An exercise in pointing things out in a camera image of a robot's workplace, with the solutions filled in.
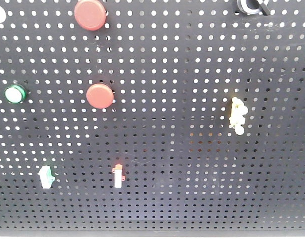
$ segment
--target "pegboard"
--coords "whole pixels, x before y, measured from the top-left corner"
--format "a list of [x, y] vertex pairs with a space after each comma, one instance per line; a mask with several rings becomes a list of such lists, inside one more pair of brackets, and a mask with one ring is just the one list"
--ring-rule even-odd
[[305, 0], [105, 0], [94, 32], [76, 2], [0, 0], [0, 235], [305, 235]]

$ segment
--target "round red cap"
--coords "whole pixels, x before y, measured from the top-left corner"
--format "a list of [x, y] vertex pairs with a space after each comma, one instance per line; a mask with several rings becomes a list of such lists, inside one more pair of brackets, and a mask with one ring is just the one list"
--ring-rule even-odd
[[77, 23], [84, 29], [96, 31], [105, 24], [106, 10], [98, 0], [80, 0], [74, 11]]
[[99, 83], [88, 88], [86, 98], [92, 107], [103, 109], [109, 107], [113, 103], [114, 94], [111, 88]]

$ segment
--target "black pegboard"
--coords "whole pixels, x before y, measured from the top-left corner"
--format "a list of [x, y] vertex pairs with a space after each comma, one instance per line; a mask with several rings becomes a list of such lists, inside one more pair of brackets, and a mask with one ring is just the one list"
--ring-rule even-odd
[[[270, 16], [105, 0], [95, 32], [76, 2], [0, 0], [0, 235], [304, 235], [305, 0], [271, 0]], [[13, 82], [22, 104], [3, 96]], [[98, 82], [115, 92], [106, 110], [86, 101]]]

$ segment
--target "small white component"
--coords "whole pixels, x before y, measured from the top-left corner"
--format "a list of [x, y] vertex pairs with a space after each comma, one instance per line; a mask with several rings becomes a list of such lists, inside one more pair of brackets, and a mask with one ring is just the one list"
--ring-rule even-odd
[[55, 180], [55, 177], [51, 174], [51, 167], [50, 166], [43, 166], [39, 173], [38, 173], [43, 189], [50, 189], [52, 186], [52, 183]]
[[115, 174], [114, 180], [115, 180], [115, 188], [121, 188], [122, 182], [125, 181], [125, 176], [122, 175], [123, 172], [123, 166], [121, 164], [116, 164], [113, 168], [112, 172]]
[[232, 98], [232, 108], [231, 108], [231, 115], [230, 115], [230, 126], [234, 128], [234, 131], [237, 135], [244, 134], [244, 128], [242, 125], [246, 123], [246, 118], [243, 115], [248, 113], [248, 107], [244, 105], [241, 99], [237, 97]]

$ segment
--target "green indicator light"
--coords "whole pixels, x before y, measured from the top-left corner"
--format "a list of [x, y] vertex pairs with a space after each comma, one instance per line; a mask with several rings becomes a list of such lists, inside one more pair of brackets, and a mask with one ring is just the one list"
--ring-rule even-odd
[[19, 104], [26, 98], [26, 90], [21, 85], [10, 85], [4, 91], [5, 98], [12, 104]]

